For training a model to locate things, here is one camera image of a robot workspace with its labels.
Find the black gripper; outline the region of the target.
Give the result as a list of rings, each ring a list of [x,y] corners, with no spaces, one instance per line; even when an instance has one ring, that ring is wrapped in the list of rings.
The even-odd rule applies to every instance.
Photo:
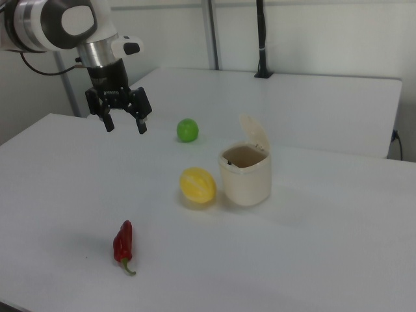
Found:
[[[114,130],[111,109],[125,109],[135,118],[138,132],[147,131],[146,118],[152,112],[146,91],[131,90],[123,60],[104,67],[87,68],[92,88],[85,92],[90,113],[98,116],[107,132]]]

